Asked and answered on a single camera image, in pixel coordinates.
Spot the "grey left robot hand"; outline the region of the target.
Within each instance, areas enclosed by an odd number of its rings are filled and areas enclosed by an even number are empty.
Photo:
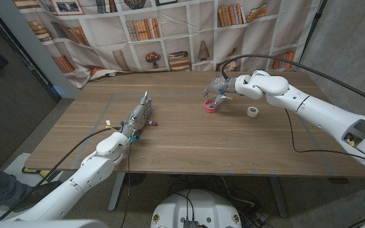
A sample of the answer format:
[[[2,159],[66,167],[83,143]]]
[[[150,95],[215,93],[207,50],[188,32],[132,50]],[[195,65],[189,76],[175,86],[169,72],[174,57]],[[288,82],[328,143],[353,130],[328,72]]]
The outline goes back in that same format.
[[[152,112],[152,100],[148,97],[146,91],[140,100],[140,103],[133,109],[126,119],[125,124],[121,127],[120,133],[126,137],[137,137],[141,129],[148,121],[148,117]]]

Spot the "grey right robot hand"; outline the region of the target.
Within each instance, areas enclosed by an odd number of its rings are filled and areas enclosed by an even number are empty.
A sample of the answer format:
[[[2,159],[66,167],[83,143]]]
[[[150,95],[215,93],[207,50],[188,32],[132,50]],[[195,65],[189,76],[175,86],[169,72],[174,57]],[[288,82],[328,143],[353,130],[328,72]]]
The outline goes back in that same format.
[[[228,99],[227,93],[236,93],[235,82],[236,79],[229,77],[225,79],[223,75],[214,78],[202,92],[203,97],[209,97],[212,92],[216,93],[214,98],[204,102],[205,111],[213,113],[221,103]]]

